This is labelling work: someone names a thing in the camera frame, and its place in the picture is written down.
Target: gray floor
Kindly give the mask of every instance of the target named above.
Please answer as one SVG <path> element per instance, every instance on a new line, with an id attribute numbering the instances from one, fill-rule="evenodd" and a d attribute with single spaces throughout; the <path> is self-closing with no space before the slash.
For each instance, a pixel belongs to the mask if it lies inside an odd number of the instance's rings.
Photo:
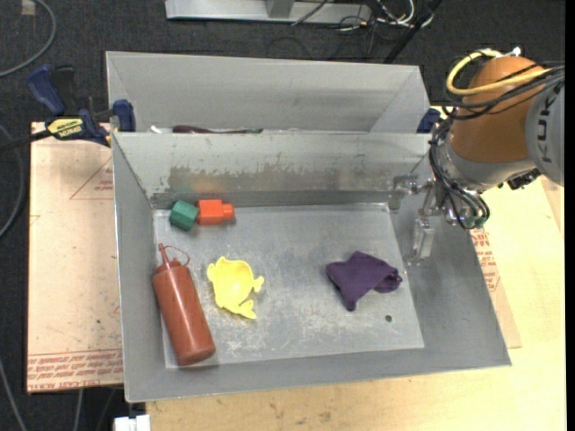
<path id="1" fill-rule="evenodd" d="M 97 110 L 106 107 L 106 50 L 176 52 L 237 57 L 277 57 L 381 63 L 399 31 L 382 27 L 349 36 L 315 25 L 248 22 L 168 22 L 165 0 L 44 0 L 57 16 L 57 36 L 36 62 L 0 78 L 0 123 L 13 138 L 24 137 L 28 124 L 43 120 L 48 110 L 37 103 L 25 83 L 41 64 L 72 65 L 77 93 L 92 96 Z M 49 35 L 49 18 L 19 16 L 17 1 L 0 1 L 0 71 L 22 62 Z M 479 47 L 501 51 L 520 46 L 536 61 L 565 58 L 564 0 L 445 0 L 433 23 L 422 29 L 396 58 L 396 64 L 420 66 L 429 98 L 444 102 L 447 70 L 457 57 Z M 0 136 L 0 144 L 5 142 Z M 22 148 L 25 173 L 29 152 Z M 0 154 L 0 224 L 18 194 L 18 165 L 12 153 Z M 71 429 L 77 393 L 28 396 L 23 385 L 26 353 L 28 208 L 0 238 L 0 357 L 16 403 L 30 430 Z M 110 394 L 85 392 L 81 421 L 94 429 Z M 121 392 L 114 394 L 110 414 L 127 413 Z M 18 429 L 10 403 L 0 389 L 0 428 Z"/>

